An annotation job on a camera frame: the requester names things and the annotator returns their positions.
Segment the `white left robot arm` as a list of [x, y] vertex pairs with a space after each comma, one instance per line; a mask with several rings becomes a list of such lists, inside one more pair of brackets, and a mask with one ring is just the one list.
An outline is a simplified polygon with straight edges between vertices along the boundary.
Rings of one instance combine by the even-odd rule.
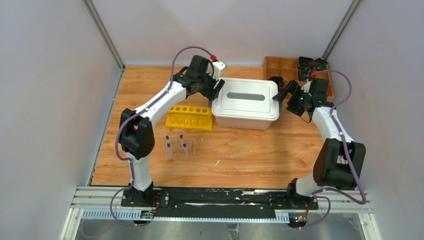
[[214, 55], [205, 58], [194, 55], [189, 66], [171, 73], [165, 88], [144, 105], [135, 110], [125, 109], [121, 114], [115, 146], [121, 146], [126, 157], [116, 155], [129, 162], [130, 183], [126, 190], [134, 192], [134, 200], [140, 206], [149, 206], [153, 201], [153, 181], [149, 170], [149, 155], [155, 146], [154, 127], [172, 108], [196, 93], [210, 102], [218, 98], [225, 86], [221, 74], [227, 65]]

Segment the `yellow test tube rack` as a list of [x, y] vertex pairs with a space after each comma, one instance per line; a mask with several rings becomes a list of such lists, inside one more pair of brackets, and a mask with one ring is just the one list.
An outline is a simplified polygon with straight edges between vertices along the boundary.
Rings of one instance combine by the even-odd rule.
[[175, 105], [167, 112], [167, 128], [213, 131], [213, 115], [210, 107]]

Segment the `pink plastic storage bin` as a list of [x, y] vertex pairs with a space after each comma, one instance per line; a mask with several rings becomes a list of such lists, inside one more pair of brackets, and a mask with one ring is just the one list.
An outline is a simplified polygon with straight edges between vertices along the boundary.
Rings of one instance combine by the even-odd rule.
[[243, 119], [230, 117], [215, 117], [216, 123], [220, 127], [242, 128], [253, 130], [266, 130], [273, 121], [258, 120], [258, 119]]

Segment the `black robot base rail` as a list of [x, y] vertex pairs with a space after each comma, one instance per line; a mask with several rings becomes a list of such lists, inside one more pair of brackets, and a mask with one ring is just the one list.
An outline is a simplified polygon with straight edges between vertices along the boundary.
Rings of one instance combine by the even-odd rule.
[[124, 190], [122, 207], [143, 208], [145, 218], [183, 221], [268, 222], [303, 227], [310, 210], [319, 208], [313, 197], [292, 189], [154, 187], [146, 192]]

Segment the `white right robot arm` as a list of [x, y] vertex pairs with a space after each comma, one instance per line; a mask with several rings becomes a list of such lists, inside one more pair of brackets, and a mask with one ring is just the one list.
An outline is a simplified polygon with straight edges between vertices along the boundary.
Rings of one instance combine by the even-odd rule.
[[287, 186], [285, 201], [292, 209], [323, 192], [339, 193], [360, 205], [367, 202], [359, 180], [366, 147], [343, 128], [336, 105], [327, 100], [328, 85], [329, 81], [323, 78], [314, 78], [303, 86], [291, 80], [283, 89], [284, 94], [291, 95], [286, 110], [299, 117], [306, 113], [323, 139], [312, 173], [293, 179]]

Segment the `white plastic box lid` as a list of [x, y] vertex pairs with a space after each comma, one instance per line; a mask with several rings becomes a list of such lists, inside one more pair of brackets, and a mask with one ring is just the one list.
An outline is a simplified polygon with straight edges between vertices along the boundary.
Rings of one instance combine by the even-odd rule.
[[224, 85], [212, 101], [215, 117], [273, 122], [280, 116], [279, 103], [273, 100], [278, 86], [270, 80], [222, 78]]

